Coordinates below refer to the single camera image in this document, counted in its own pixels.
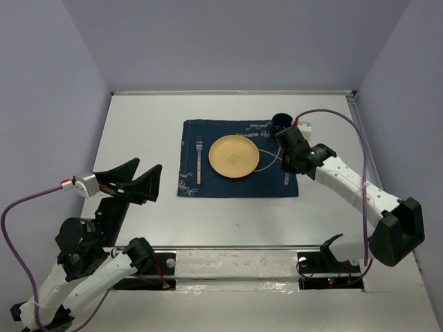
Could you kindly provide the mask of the pink handled knife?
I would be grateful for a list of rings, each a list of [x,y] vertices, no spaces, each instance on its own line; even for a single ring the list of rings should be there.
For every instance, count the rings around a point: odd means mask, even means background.
[[[284,173],[284,185],[288,185],[289,184],[289,173],[285,172]]]

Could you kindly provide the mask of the dark blue cup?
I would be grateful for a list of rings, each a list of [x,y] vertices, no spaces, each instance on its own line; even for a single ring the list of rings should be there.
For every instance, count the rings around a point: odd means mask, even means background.
[[[275,129],[283,130],[293,124],[293,117],[287,113],[277,113],[272,117],[271,123]]]

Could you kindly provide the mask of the blue fish placemat cloth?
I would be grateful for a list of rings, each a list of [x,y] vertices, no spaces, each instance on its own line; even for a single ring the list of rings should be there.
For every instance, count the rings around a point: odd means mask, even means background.
[[[282,152],[273,138],[270,120],[186,120],[181,138],[181,158],[177,195],[186,198],[287,198],[299,195],[295,175],[284,185],[280,169]],[[208,152],[212,144],[227,135],[252,140],[260,153],[255,171],[243,178],[226,178],[211,166]],[[203,137],[201,184],[197,184],[197,136]]]

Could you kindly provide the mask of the yellow plate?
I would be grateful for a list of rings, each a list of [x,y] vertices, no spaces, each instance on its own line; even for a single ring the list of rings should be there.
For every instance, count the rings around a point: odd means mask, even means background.
[[[216,140],[208,152],[210,166],[226,178],[243,178],[253,173],[260,161],[255,143],[243,136],[228,135]]]

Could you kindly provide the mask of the pink handled fork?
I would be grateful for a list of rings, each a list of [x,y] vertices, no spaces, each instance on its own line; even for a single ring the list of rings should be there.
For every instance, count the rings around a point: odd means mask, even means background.
[[[201,184],[201,153],[203,150],[203,137],[197,136],[196,139],[196,150],[197,150],[197,184]]]

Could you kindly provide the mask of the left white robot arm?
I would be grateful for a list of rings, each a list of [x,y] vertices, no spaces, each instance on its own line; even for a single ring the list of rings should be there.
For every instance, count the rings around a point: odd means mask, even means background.
[[[133,158],[108,171],[77,174],[43,192],[75,190],[85,199],[99,198],[100,204],[92,219],[71,217],[62,223],[55,238],[60,252],[41,286],[24,268],[33,294],[10,312],[25,331],[66,331],[78,308],[156,263],[155,251],[143,237],[132,239],[113,259],[109,257],[129,206],[155,202],[159,196],[162,165],[136,178],[139,163],[139,158]]]

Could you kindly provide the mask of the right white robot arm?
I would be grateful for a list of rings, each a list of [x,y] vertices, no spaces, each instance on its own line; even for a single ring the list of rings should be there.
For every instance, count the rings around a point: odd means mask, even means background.
[[[311,146],[295,126],[277,133],[284,171],[301,174],[328,187],[365,218],[367,233],[334,235],[320,247],[318,262],[334,271],[345,261],[376,259],[396,266],[425,240],[422,207],[414,198],[391,195],[362,179],[323,143]]]

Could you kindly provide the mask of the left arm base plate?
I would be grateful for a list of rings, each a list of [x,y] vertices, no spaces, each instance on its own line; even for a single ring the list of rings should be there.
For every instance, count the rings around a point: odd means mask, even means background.
[[[156,262],[144,273],[137,272],[118,281],[116,291],[173,291],[176,288],[177,252],[155,248]]]

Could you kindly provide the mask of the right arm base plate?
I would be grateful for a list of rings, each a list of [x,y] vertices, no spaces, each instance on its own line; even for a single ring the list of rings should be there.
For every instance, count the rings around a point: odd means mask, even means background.
[[[359,265],[350,261],[339,262],[329,250],[331,244],[342,234],[326,240],[317,251],[297,253],[296,272],[300,290],[363,290],[363,278]]]

